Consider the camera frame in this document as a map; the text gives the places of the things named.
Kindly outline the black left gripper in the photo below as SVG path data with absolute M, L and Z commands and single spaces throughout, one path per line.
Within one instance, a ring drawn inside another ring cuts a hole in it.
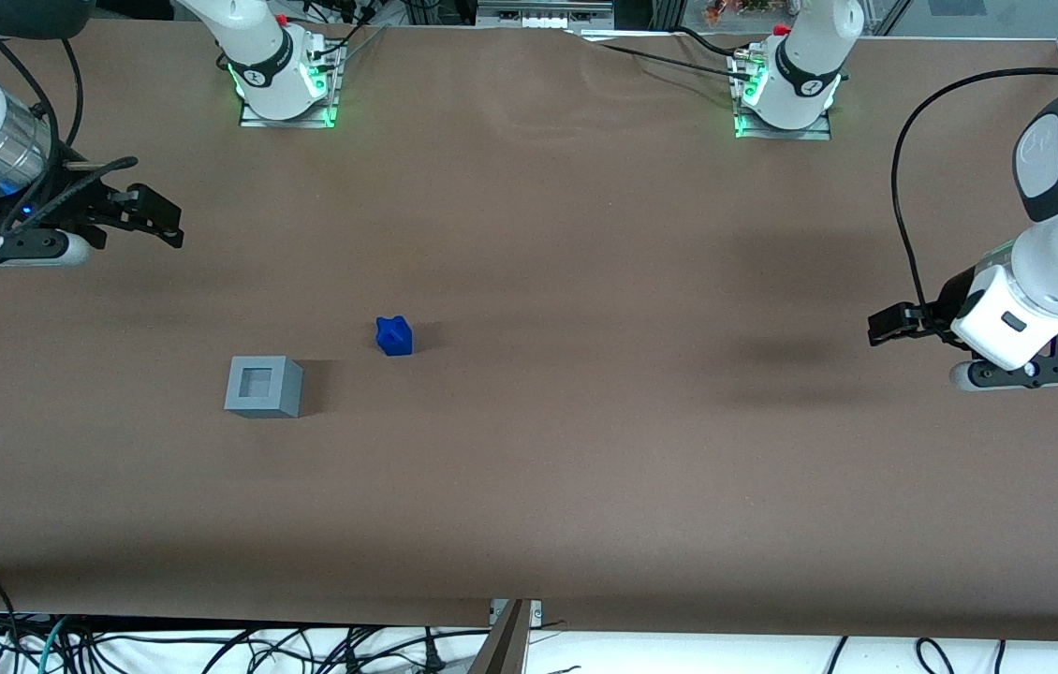
M 999 269 L 966 269 L 941 287 L 930 304 L 901 300 L 870 315 L 870 346 L 897 340 L 934 338 L 934 331 L 988 331 L 997 323 L 999 308 L 992 286 L 1000 280 Z

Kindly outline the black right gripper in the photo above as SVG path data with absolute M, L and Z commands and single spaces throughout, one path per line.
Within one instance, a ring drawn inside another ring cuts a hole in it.
M 182 210 L 143 183 L 126 192 L 110 188 L 104 178 L 135 166 L 135 157 L 94 163 L 76 153 L 54 159 L 52 172 L 29 196 L 32 182 L 21 168 L 0 170 L 0 231 L 16 225 L 50 227 L 87 236 L 98 227 L 118 227 L 154 236 L 174 249 L 182 248 Z

